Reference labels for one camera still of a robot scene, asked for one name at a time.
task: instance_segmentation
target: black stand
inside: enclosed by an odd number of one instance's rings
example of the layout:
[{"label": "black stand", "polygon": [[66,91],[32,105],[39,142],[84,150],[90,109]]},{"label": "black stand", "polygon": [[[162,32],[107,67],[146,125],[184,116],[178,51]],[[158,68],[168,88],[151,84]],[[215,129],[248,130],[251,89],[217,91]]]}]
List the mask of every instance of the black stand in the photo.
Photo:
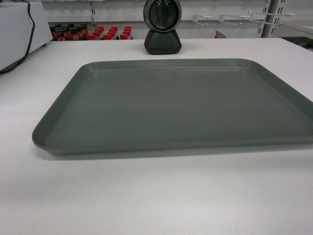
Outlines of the black stand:
[{"label": "black stand", "polygon": [[150,30],[144,45],[147,52],[153,55],[175,54],[181,49],[181,43],[175,30],[169,33],[157,33]]}]

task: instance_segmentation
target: black cable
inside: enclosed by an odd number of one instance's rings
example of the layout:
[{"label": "black cable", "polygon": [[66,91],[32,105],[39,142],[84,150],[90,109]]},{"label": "black cable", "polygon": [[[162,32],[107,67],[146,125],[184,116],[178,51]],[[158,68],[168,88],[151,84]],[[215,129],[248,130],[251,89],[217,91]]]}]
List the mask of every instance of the black cable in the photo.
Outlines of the black cable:
[{"label": "black cable", "polygon": [[31,19],[31,21],[33,22],[33,26],[32,26],[32,29],[31,29],[31,33],[30,33],[30,38],[29,38],[29,43],[28,43],[28,47],[27,47],[27,51],[26,51],[26,54],[25,56],[20,59],[18,62],[16,62],[14,65],[12,65],[10,68],[6,69],[6,70],[1,70],[0,71],[0,74],[4,74],[4,73],[7,73],[7,72],[10,72],[12,70],[14,70],[17,66],[19,66],[28,56],[29,54],[29,50],[30,50],[30,46],[31,46],[31,42],[33,40],[33,35],[34,35],[34,31],[35,31],[35,22],[33,20],[33,18],[31,17],[30,15],[30,3],[28,1],[24,1],[22,0],[22,2],[27,2],[28,3],[28,8],[27,8],[27,11],[28,11],[28,15]]}]

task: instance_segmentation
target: metal hook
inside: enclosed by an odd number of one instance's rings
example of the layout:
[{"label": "metal hook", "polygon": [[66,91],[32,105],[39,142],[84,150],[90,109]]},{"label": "metal hook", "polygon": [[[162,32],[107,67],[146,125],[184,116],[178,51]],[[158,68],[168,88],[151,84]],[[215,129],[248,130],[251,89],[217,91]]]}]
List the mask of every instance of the metal hook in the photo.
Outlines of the metal hook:
[{"label": "metal hook", "polygon": [[209,18],[213,18],[213,16],[201,16],[201,15],[194,15],[193,16],[193,22],[195,22],[195,23],[197,23],[197,24],[200,24],[200,25],[202,25],[202,26],[204,26],[204,27],[206,27],[207,26],[207,23],[200,23],[200,22],[198,22],[198,18],[203,18],[203,19],[205,19],[205,20],[208,20]]},{"label": "metal hook", "polygon": [[269,23],[269,22],[265,22],[265,17],[264,17],[264,21],[259,21],[259,20],[253,20],[253,16],[256,17],[256,15],[264,15],[264,16],[295,16],[295,14],[292,13],[286,13],[286,14],[276,14],[276,13],[253,13],[253,12],[249,12],[249,16],[240,16],[241,18],[249,18],[249,21],[251,22],[256,22],[256,23],[260,23],[260,24],[269,24],[269,25],[274,25],[274,26],[278,26],[278,24],[275,23]]},{"label": "metal hook", "polygon": [[226,22],[226,21],[224,21],[225,19],[224,19],[224,16],[228,16],[228,17],[232,17],[232,18],[238,18],[238,19],[242,19],[241,17],[239,17],[239,16],[233,16],[233,15],[226,15],[226,14],[221,14],[221,16],[220,16],[220,19],[219,19],[219,22],[222,22],[222,23],[227,23],[227,24],[231,24],[231,25],[235,25],[235,26],[240,26],[240,25],[242,25],[242,22],[240,22],[240,23],[231,23],[231,22]]}]

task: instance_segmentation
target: white table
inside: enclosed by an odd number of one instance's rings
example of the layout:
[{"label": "white table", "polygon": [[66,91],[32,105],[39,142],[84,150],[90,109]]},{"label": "white table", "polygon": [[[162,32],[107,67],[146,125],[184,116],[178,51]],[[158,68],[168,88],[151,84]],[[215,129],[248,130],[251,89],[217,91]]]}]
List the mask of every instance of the white table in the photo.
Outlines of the white table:
[{"label": "white table", "polygon": [[179,54],[152,56],[142,40],[53,42],[0,76],[0,234],[313,233],[313,144],[70,161],[34,146],[34,127],[77,70],[94,61],[245,58],[313,100],[313,53],[287,41],[182,45]]}]

